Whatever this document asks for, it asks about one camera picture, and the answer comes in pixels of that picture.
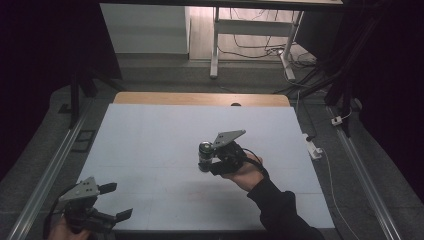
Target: table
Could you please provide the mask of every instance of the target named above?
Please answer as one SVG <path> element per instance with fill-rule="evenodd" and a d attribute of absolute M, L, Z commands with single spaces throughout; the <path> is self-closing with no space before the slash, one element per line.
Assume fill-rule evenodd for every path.
<path fill-rule="evenodd" d="M 242 107 L 229 106 L 234 102 Z M 259 209 L 244 191 L 197 167 L 200 142 L 239 128 L 247 133 L 237 143 L 265 159 L 281 190 L 296 193 L 299 215 L 312 226 L 333 228 L 285 96 L 119 93 L 79 179 L 118 183 L 95 205 L 108 214 L 134 208 L 131 219 L 115 226 L 118 231 L 263 230 Z"/>
<path fill-rule="evenodd" d="M 300 98 L 303 98 L 309 95 L 311 92 L 316 91 L 317 89 L 320 89 L 323 86 L 326 86 L 330 83 L 335 82 L 335 79 L 344 78 L 346 73 L 350 71 L 350 66 L 356 60 L 356 56 L 362 49 L 363 44 L 366 42 L 372 30 L 374 29 L 375 25 L 378 23 L 379 18 L 381 17 L 381 13 L 384 12 L 381 10 L 384 9 L 384 7 L 390 1 L 381 0 L 375 3 L 373 2 L 371 4 L 358 4 L 353 6 L 328 5 L 328 4 L 320 4 L 320 3 L 301 3 L 301 2 L 295 2 L 295 1 L 279 2 L 279 1 L 273 1 L 273 0 L 266 0 L 266 1 L 257 1 L 257 0 L 243 0 L 243 1 L 240 1 L 240 0 L 230 0 L 230 1 L 228 0 L 155 0 L 155 1 L 152 1 L 152 0 L 102 0 L 100 2 L 121 3 L 121 4 L 145 4 L 145 5 L 150 4 L 150 5 L 207 6 L 207 7 L 227 7 L 227 8 L 234 7 L 234 8 L 257 8 L 257 9 L 281 9 L 281 10 L 298 10 L 298 11 L 331 11 L 331 12 L 364 11 L 364 12 L 369 12 L 370 14 L 376 15 L 375 18 L 371 18 L 367 22 L 367 25 L 365 26 L 365 30 L 363 31 L 363 33 L 361 33 L 359 40 L 355 43 L 352 54 L 348 57 L 346 63 L 343 65 L 342 70 L 339 71 L 341 73 L 338 72 L 334 75 L 334 77 L 330 78 L 328 81 L 322 84 L 319 84 L 317 86 L 313 86 L 307 91 L 302 92 L 300 95 L 301 96 Z M 347 114 L 348 111 L 349 111 L 349 108 L 344 108 L 343 114 Z M 55 169 L 50 168 L 50 165 L 49 165 L 48 169 L 43 174 L 42 180 L 40 180 L 39 184 L 37 185 L 37 188 L 35 189 L 30 200 L 28 201 L 24 210 L 22 211 L 18 221 L 13 227 L 13 231 L 11 232 L 11 235 L 9 236 L 10 239 L 23 239 L 26 236 L 28 229 L 30 228 L 30 226 L 32 225 L 35 219 L 35 216 L 36 216 L 35 214 L 38 212 L 40 205 L 42 201 L 44 200 L 46 192 L 49 191 L 52 181 L 54 181 L 55 179 L 55 176 L 56 176 L 55 174 L 57 174 L 58 170 L 60 170 L 62 166 L 61 157 L 60 158 L 55 157 L 54 159 L 52 159 L 53 164 L 51 164 L 51 166 L 53 166 L 54 163 L 57 163 L 58 160 L 60 163 L 57 164 L 58 165 L 57 168 Z"/>
<path fill-rule="evenodd" d="M 291 0 L 289 2 L 297 3 L 319 3 L 327 5 L 342 5 L 341 0 Z M 233 20 L 219 19 L 219 7 L 215 9 L 214 16 L 214 35 L 211 56 L 210 77 L 218 77 L 218 35 L 219 34 L 237 34 L 237 35 L 255 35 L 255 36 L 278 36 L 287 37 L 287 43 L 284 50 L 278 52 L 283 64 L 286 78 L 288 81 L 296 80 L 288 56 L 293 44 L 297 29 L 301 22 L 303 11 L 299 11 L 293 22 L 267 22 L 253 20 Z"/>

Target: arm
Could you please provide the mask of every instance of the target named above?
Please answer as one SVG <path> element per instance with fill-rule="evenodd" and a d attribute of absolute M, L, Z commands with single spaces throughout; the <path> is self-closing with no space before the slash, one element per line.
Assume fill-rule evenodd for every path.
<path fill-rule="evenodd" d="M 248 154 L 252 160 L 262 163 Z M 252 199 L 261 210 L 260 220 L 266 230 L 276 239 L 321 240 L 322 234 L 310 227 L 296 211 L 296 197 L 293 192 L 281 192 L 269 178 L 264 178 L 258 169 L 250 163 L 234 174 L 226 174 L 223 178 L 230 179 L 240 188 L 249 192 Z"/>
<path fill-rule="evenodd" d="M 66 224 L 64 217 L 61 217 L 58 223 L 50 231 L 48 240 L 87 240 L 90 232 L 82 230 L 78 234 L 74 234 Z"/>

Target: white table surface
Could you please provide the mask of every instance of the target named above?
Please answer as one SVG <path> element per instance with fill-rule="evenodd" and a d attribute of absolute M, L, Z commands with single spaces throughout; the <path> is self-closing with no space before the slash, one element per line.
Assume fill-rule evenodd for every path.
<path fill-rule="evenodd" d="M 260 211 L 236 184 L 198 170 L 198 145 L 218 132 L 263 157 L 271 180 L 296 194 L 311 226 L 334 228 L 293 108 L 111 104 L 79 180 L 118 183 L 95 207 L 134 208 L 116 230 L 258 230 Z"/>

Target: hand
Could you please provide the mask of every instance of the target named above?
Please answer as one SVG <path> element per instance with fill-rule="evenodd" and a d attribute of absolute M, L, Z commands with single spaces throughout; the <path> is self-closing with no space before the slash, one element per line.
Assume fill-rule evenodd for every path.
<path fill-rule="evenodd" d="M 263 160 L 261 157 L 259 159 L 256 159 L 255 156 L 252 154 L 247 153 L 247 157 L 252 159 L 253 161 L 263 163 Z M 254 166 L 251 163 L 245 162 L 243 163 L 243 166 L 235 173 L 231 174 L 223 174 L 221 175 L 222 178 L 230 179 L 231 181 L 235 182 L 241 189 L 250 192 L 256 184 L 258 184 L 262 179 L 264 179 L 264 176 L 259 171 L 259 169 Z"/>
<path fill-rule="evenodd" d="M 56 226 L 50 231 L 48 240 L 86 240 L 90 236 L 90 232 L 82 230 L 75 234 L 66 224 L 64 217 L 61 217 Z"/>

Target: black sleeve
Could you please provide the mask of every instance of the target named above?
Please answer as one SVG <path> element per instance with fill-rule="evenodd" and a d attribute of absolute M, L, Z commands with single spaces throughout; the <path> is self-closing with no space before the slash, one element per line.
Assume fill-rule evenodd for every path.
<path fill-rule="evenodd" d="M 293 192 L 281 192 L 269 178 L 259 182 L 247 196 L 261 210 L 261 222 L 275 239 L 321 240 L 322 234 L 310 227 L 296 211 Z"/>

